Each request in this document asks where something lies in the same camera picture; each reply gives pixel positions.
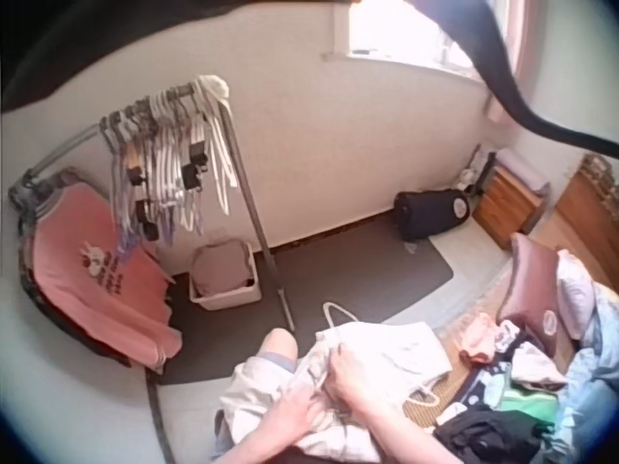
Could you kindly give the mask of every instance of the pink t-shirt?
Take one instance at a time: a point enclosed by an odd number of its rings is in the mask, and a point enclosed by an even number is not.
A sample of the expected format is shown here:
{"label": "pink t-shirt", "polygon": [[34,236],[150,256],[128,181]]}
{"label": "pink t-shirt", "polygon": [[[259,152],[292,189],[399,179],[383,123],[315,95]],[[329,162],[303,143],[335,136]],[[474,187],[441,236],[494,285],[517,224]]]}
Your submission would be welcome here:
{"label": "pink t-shirt", "polygon": [[167,326],[165,290],[171,279],[143,250],[121,261],[107,202],[86,184],[63,189],[39,219],[33,267],[47,298],[90,336],[148,367],[181,349]]}

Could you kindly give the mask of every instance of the clothes rack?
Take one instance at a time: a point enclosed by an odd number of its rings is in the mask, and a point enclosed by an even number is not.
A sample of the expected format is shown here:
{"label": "clothes rack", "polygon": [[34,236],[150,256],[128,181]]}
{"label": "clothes rack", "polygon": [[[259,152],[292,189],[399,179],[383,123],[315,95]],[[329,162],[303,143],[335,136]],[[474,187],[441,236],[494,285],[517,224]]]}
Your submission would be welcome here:
{"label": "clothes rack", "polygon": [[[181,97],[188,96],[193,93],[193,89],[191,85],[178,86],[178,87],[175,87],[174,90]],[[141,105],[141,104],[148,104],[148,102],[147,100],[137,102],[137,105]],[[219,102],[219,110],[221,113],[223,136],[225,137],[226,143],[230,150],[230,157],[232,160],[232,164],[239,178],[239,187],[241,188],[241,192],[243,194],[243,198],[245,199],[248,212],[250,213],[250,219],[253,225],[253,229],[255,230],[256,236],[258,238],[258,242],[260,243],[260,246],[262,248],[262,253],[264,255],[264,260],[267,265],[267,269],[269,270],[270,278],[276,286],[278,298],[280,300],[281,310],[286,320],[286,325],[288,326],[288,329],[290,331],[294,332],[295,325],[292,319],[292,314],[290,313],[290,306],[288,305],[288,300],[285,295],[285,289],[283,287],[283,283],[280,277],[280,271],[275,261],[275,257],[273,256],[273,253],[271,252],[267,244],[267,239],[266,239],[266,236],[264,235],[264,229],[262,228],[262,222],[260,221],[260,216],[258,214],[255,201],[251,193],[251,188],[250,188],[250,183],[248,180],[247,172],[243,164],[243,159],[241,158],[241,151],[239,148],[238,141],[236,139],[234,126],[232,122],[232,114],[230,113],[229,107],[226,104],[223,104],[221,102]],[[71,150],[73,150],[75,147],[81,145],[82,143],[92,138],[95,138],[99,133],[100,133],[99,124],[94,124],[82,130],[80,133],[73,136],[69,140],[66,140],[61,145],[56,147],[45,158],[43,158],[41,161],[39,161],[37,164],[35,164],[30,169],[26,170],[26,172],[22,175],[21,179],[17,181],[17,183],[13,185],[10,188],[10,190],[14,194],[15,192],[19,192],[22,188],[25,188],[36,177],[38,177],[41,173],[43,173],[56,161],[60,160],[65,155],[70,153]]]}

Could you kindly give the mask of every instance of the white basket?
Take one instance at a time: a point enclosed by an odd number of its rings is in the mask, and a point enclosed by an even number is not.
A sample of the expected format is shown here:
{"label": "white basket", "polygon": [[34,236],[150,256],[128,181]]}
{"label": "white basket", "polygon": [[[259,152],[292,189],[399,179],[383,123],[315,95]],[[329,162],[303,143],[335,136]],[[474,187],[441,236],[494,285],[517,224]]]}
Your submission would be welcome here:
{"label": "white basket", "polygon": [[241,287],[225,293],[218,293],[210,297],[198,297],[193,287],[193,280],[190,276],[190,300],[202,306],[208,311],[216,311],[218,309],[226,309],[227,307],[247,305],[257,302],[262,298],[260,293],[260,283],[258,282],[258,272],[255,268],[255,260],[249,244],[245,244],[250,253],[250,267],[253,277],[253,285],[250,287]]}

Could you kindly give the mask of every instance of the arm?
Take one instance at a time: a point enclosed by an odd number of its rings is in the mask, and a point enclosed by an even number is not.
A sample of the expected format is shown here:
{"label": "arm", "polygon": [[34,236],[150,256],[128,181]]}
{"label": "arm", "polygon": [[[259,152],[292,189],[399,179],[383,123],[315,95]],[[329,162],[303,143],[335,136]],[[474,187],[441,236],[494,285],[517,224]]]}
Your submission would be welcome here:
{"label": "arm", "polygon": [[460,461],[412,420],[380,398],[352,352],[340,345],[331,353],[329,392],[346,403],[380,447],[401,464],[457,464]]}
{"label": "arm", "polygon": [[286,447],[270,443],[273,437],[263,433],[260,427],[215,461],[215,464],[260,464],[282,452]]}
{"label": "arm", "polygon": [[252,433],[215,464],[260,464],[301,440],[324,410],[324,397],[313,387],[293,387]]}

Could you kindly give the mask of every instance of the green clothing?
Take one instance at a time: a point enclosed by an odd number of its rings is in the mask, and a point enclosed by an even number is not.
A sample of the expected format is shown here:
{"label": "green clothing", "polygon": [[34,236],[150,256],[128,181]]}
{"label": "green clothing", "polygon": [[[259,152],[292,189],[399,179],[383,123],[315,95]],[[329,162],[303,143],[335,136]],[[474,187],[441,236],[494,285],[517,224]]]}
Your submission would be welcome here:
{"label": "green clothing", "polygon": [[520,411],[540,421],[554,423],[557,397],[544,391],[506,389],[499,411]]}

